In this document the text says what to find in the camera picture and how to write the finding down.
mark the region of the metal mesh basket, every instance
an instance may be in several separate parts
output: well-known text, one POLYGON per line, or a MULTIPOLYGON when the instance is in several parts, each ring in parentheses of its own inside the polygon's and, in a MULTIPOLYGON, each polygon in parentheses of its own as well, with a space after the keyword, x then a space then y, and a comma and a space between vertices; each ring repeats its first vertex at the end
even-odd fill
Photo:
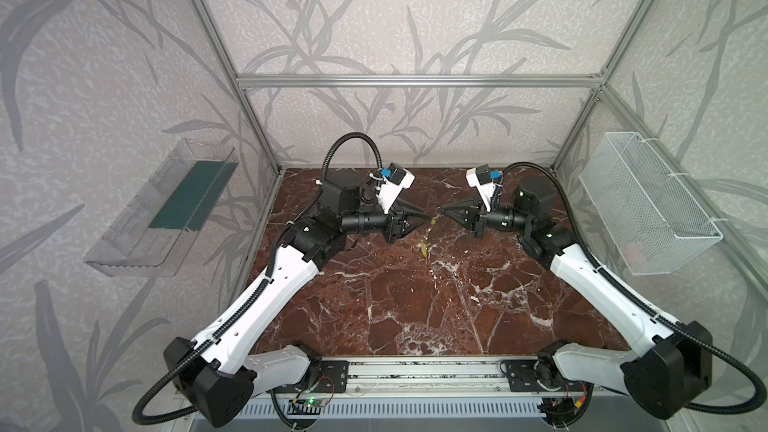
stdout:
POLYGON ((606 133, 580 179, 632 274, 669 274, 723 238, 637 132, 606 133))

